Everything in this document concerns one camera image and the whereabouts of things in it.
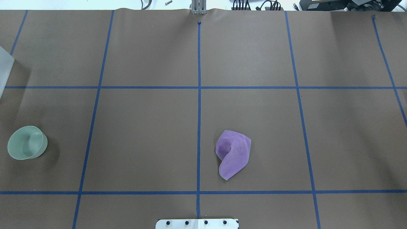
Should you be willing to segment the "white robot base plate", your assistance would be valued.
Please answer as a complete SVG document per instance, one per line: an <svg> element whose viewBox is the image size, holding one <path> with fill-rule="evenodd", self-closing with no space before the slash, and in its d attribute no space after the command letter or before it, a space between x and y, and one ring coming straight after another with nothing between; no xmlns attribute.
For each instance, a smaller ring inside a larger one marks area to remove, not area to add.
<svg viewBox="0 0 407 229"><path fill-rule="evenodd" d="M238 219L162 219L156 229L239 229Z"/></svg>

